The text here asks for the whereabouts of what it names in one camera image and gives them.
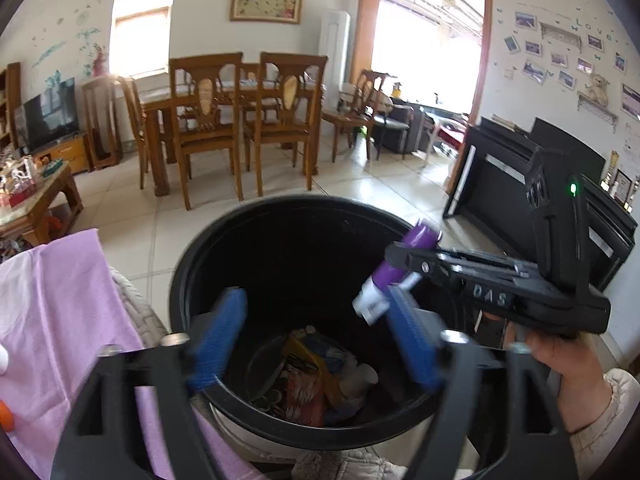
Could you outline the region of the person right hand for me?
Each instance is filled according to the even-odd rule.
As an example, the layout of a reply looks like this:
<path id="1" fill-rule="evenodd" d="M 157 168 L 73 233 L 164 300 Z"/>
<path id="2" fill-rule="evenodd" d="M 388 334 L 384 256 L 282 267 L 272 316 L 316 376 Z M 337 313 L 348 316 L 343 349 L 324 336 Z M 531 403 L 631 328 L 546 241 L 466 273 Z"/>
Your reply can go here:
<path id="1" fill-rule="evenodd" d="M 504 343 L 514 341 L 524 341 L 538 362 L 561 376 L 558 407 L 570 434 L 591 425 L 608 408 L 612 387 L 588 344 L 579 339 L 565 340 L 536 330 L 523 330 L 509 322 Z"/>

